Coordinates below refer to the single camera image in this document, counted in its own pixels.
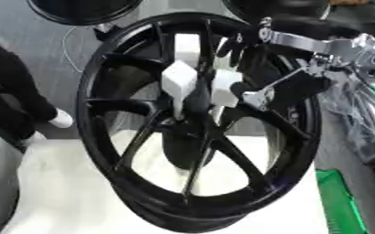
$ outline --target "white foam block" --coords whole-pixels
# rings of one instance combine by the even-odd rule
[[[218,50],[221,48],[221,46],[223,46],[223,44],[227,41],[228,39],[226,37],[223,37],[221,40],[220,40],[220,43],[218,45]],[[215,69],[225,69],[225,70],[236,70],[237,67],[231,67],[230,66],[230,55],[231,53],[227,54],[225,57],[215,57],[215,61],[214,61],[214,67]]]
[[[190,67],[198,65],[200,57],[200,37],[198,34],[175,35],[175,60],[182,60]]]
[[[211,103],[218,106],[235,107],[239,99],[231,92],[230,87],[243,81],[240,72],[218,69],[212,82]]]
[[[175,101],[183,101],[195,89],[197,79],[195,69],[177,60],[162,72],[162,90]]]

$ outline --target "black wheel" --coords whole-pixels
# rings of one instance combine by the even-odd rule
[[[62,25],[88,26],[111,22],[136,9],[142,0],[27,0],[37,14]]]
[[[320,18],[329,8],[327,0],[223,0],[223,3],[235,16],[252,24],[279,14]]]
[[[170,98],[164,93],[159,93],[153,100],[133,97],[150,83],[159,82],[161,72],[174,61],[172,45],[176,33],[199,34],[197,70],[203,80],[208,81],[212,79],[212,72],[206,71],[213,67],[215,45],[222,37],[229,37],[244,27],[246,25],[240,21],[203,13],[150,17],[106,41],[85,69],[77,99],[81,139],[91,159],[112,183],[123,202],[158,227],[191,233],[227,227],[290,191],[315,158],[321,134],[321,114],[316,98],[295,103],[285,110],[269,112],[259,112],[240,103],[237,108],[226,110],[221,124],[217,125],[208,115],[198,119],[188,113],[184,122],[176,122]],[[268,60],[269,67],[278,72],[272,79],[278,79],[280,74],[286,74],[297,66],[293,60],[274,55]],[[136,76],[124,72],[116,76],[113,79],[117,83],[116,88],[103,85],[108,80],[107,74],[129,67],[143,73]],[[109,92],[115,94],[106,98]],[[115,149],[107,130],[107,119],[112,111],[144,117],[142,127],[122,154]],[[282,152],[272,160],[266,173],[261,173],[226,136],[225,132],[243,117],[261,120],[278,129],[285,138]],[[154,185],[132,168],[135,154],[147,139],[153,133],[166,131],[185,133],[200,143],[199,154],[192,154],[189,177],[182,192]],[[228,194],[208,197],[193,194],[192,187],[205,164],[207,158],[204,154],[209,148],[225,154],[234,162],[248,177],[248,185]]]

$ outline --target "white sneaker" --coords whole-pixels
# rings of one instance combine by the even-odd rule
[[[57,109],[57,117],[50,120],[49,123],[58,128],[69,128],[74,124],[74,120],[70,115],[61,109]]]
[[[27,139],[23,140],[23,145],[30,146],[33,143],[41,142],[47,140],[47,137],[40,133],[39,131],[35,131],[34,134],[32,134]]]

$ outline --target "person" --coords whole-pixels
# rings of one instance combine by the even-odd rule
[[[69,114],[54,107],[39,93],[21,58],[1,46],[0,90],[14,96],[21,105],[22,110],[12,107],[0,94],[0,130],[13,139],[24,144],[46,139],[36,131],[35,122],[49,122],[59,128],[69,128],[73,124]]]

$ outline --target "chrome arm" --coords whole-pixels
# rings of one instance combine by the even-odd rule
[[[375,83],[375,37],[361,34],[358,37],[316,40],[310,37],[278,32],[271,29],[272,19],[261,22],[259,38],[265,44],[296,48],[313,54],[312,58],[293,72],[256,92],[243,93],[245,102],[266,111],[266,105],[273,99],[274,85],[291,79],[296,73],[304,71],[315,78],[328,77],[331,69],[348,69],[362,82],[361,93],[375,106],[375,93],[370,84]]]

